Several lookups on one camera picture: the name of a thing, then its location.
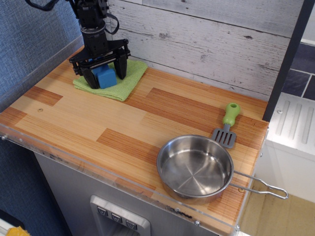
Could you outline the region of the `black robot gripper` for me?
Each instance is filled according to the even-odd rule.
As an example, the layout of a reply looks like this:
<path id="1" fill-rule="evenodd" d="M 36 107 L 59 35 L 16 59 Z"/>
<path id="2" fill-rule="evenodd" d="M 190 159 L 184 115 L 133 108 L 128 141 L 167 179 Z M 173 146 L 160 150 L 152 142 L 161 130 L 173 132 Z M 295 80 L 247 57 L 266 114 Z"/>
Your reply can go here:
<path id="1" fill-rule="evenodd" d="M 107 40 L 105 28 L 81 28 L 81 33 L 84 48 L 69 60 L 75 74 L 83 75 L 92 89 L 98 89 L 99 83 L 92 69 L 113 62 L 116 74 L 123 80 L 126 77 L 127 59 L 130 56 L 128 40 Z"/>

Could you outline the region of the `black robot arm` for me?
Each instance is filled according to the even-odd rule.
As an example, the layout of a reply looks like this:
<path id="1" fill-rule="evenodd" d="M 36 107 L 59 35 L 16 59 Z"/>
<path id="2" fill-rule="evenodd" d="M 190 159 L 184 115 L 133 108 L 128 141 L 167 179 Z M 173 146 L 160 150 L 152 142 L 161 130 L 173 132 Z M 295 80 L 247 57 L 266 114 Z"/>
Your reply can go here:
<path id="1" fill-rule="evenodd" d="M 84 48 L 70 58 L 75 74 L 83 76 L 92 89 L 105 89 L 124 79 L 130 56 L 128 40 L 108 40 L 107 34 L 116 34 L 106 28 L 105 18 L 118 19 L 108 13 L 106 0 L 76 0 L 71 3 L 83 36 Z"/>

